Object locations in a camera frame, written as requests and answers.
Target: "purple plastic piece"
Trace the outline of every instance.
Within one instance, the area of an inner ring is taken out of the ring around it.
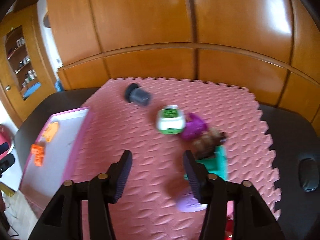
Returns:
[[[186,189],[177,199],[176,207],[180,212],[196,212],[207,208],[207,204],[200,204],[193,196],[191,189]]]
[[[205,122],[196,114],[188,114],[191,121],[186,123],[186,127],[181,133],[181,138],[185,141],[190,141],[198,138],[203,131],[208,130],[208,126]]]

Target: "orange toy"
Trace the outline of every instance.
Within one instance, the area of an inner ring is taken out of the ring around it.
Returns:
[[[42,136],[45,138],[47,142],[51,142],[52,138],[57,133],[58,129],[59,129],[58,122],[50,123],[45,129],[45,131],[43,132]]]
[[[35,155],[35,165],[40,167],[42,166],[44,158],[44,147],[36,144],[31,145],[31,153]]]

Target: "purple toy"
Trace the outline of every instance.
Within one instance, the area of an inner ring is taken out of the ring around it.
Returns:
[[[181,138],[185,141],[196,139],[202,134],[203,131],[208,130],[208,126],[199,116],[196,114],[188,114],[188,116],[191,121],[186,123],[186,127],[181,133]]]
[[[176,201],[176,207],[180,212],[196,212],[207,208],[207,204],[200,204],[193,196],[190,188],[183,191]]]
[[[176,199],[176,207],[180,212],[197,212],[206,209],[207,204],[200,204],[188,187]],[[233,219],[233,201],[227,203],[227,217]]]

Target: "gray cylindrical object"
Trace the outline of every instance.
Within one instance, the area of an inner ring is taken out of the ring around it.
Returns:
[[[135,102],[139,105],[147,106],[150,102],[151,95],[140,88],[137,83],[132,83],[125,91],[125,98],[128,102]]]
[[[139,105],[147,106],[149,104],[150,94],[144,91],[142,88],[136,88],[131,92],[129,98],[131,102],[136,102]]]

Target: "black table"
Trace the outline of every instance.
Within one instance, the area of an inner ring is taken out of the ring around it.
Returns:
[[[50,115],[79,108],[96,90],[78,89],[52,94],[32,112],[15,136],[22,168],[31,144]],[[300,188],[298,165],[299,160],[307,157],[320,163],[320,140],[310,123],[300,115],[265,105],[260,109],[263,111],[261,119],[268,123],[267,133],[274,142],[270,148],[276,150],[273,167],[280,172],[280,180],[275,183],[282,192],[281,201],[276,203],[276,209],[281,209],[278,222],[288,240],[300,240],[306,237],[320,213],[320,188],[308,193]]]

